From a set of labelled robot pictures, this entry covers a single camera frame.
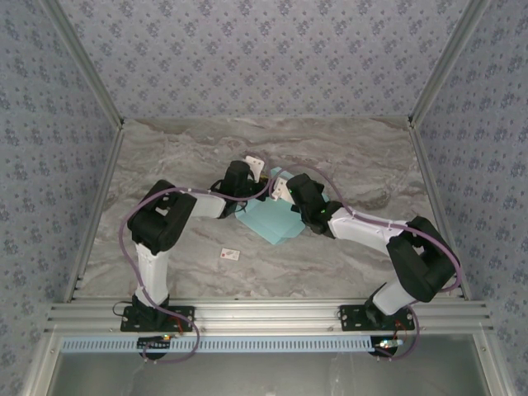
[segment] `gray marble tabletop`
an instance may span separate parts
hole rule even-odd
[[[432,219],[403,118],[127,120],[124,133],[77,296],[134,292],[117,231],[157,180],[208,188],[246,152],[264,153],[274,166],[320,167],[358,210]],[[135,254],[128,230],[126,246]],[[239,260],[221,258],[222,248],[239,250]],[[171,252],[167,285],[177,297],[366,297],[394,276],[386,256],[357,243],[305,229],[274,246],[230,216],[187,223]]]

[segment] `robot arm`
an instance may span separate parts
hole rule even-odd
[[[211,190],[232,197],[254,195],[264,188],[260,181],[264,162],[247,156],[243,161],[232,161],[224,179],[217,181]],[[158,181],[142,199],[173,188],[168,181]],[[142,207],[128,222],[132,240],[138,253],[139,273],[144,287],[154,303],[164,306],[168,302],[167,265],[170,249],[180,238],[187,220],[191,217],[223,219],[235,211],[237,202],[194,191],[171,192]],[[158,312],[139,287],[133,303],[144,316],[154,315],[153,321],[162,320]]]
[[[390,227],[399,224],[422,231],[449,248],[429,220],[418,216],[405,222],[356,211],[350,214],[341,202],[326,202],[322,192],[323,185],[301,174],[289,179],[285,188],[276,188],[275,197],[292,201],[301,219],[315,233],[361,243],[391,258],[397,278],[382,285],[365,303],[366,315],[374,325],[382,327],[388,317],[413,301],[431,301],[455,274],[450,259],[436,246],[408,231]]]

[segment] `wire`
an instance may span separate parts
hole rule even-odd
[[[407,306],[408,310],[411,311],[412,317],[414,319],[414,327],[416,328],[416,335],[414,336],[414,339],[412,340],[412,344],[403,354],[399,356],[392,356],[387,351],[384,351],[381,348],[374,348],[377,352],[382,353],[387,356],[389,361],[400,361],[403,358],[409,356],[418,346],[418,343],[420,342],[420,322],[418,321],[418,316],[416,315],[416,312],[414,312],[413,307],[411,305]]]
[[[179,318],[169,318],[170,319],[174,319],[176,320],[177,324],[178,324],[178,329],[180,330],[180,334],[183,334],[183,327],[182,327],[182,321],[180,321]]]
[[[246,206],[248,206],[248,202],[245,201],[245,202],[240,202],[240,203],[243,204],[243,205],[240,205],[240,209],[236,209],[233,213],[246,211]]]
[[[114,313],[115,316],[121,316],[122,318],[124,318],[125,316],[124,315],[119,315],[117,312],[116,312],[116,306],[118,304],[132,304],[132,301],[117,301],[114,306],[112,307],[112,312]]]
[[[150,341],[150,342],[147,342],[145,344],[145,346],[143,347],[143,350],[141,351],[141,356],[144,358],[145,362],[146,361],[152,361],[155,365],[158,363],[158,361],[155,361],[153,359],[149,359],[147,357],[147,350],[153,345],[155,344],[156,342],[155,341]]]
[[[401,323],[397,319],[394,321],[394,324],[396,325],[396,328],[400,327],[400,328],[402,328],[405,331],[405,338],[403,339],[403,342],[406,342],[407,341],[407,328],[405,327],[405,325],[403,323]],[[396,336],[398,336],[398,329],[396,329],[396,331],[394,332],[393,340],[396,339]]]

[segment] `patterned wallpaper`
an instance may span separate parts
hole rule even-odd
[[[60,0],[122,116],[406,115],[467,0]]]
[[[528,3],[493,2],[420,126],[474,297],[528,395]]]
[[[0,2],[0,395],[63,297],[113,137],[36,0]]]

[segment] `blue cloth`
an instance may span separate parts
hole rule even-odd
[[[275,176],[280,171],[279,167],[271,171]],[[284,179],[291,179],[293,175],[283,172]],[[272,245],[283,243],[288,238],[294,238],[304,229],[300,214],[291,211],[291,204],[285,200],[266,198],[264,202],[250,200],[245,210],[235,213],[238,220],[258,233]]]

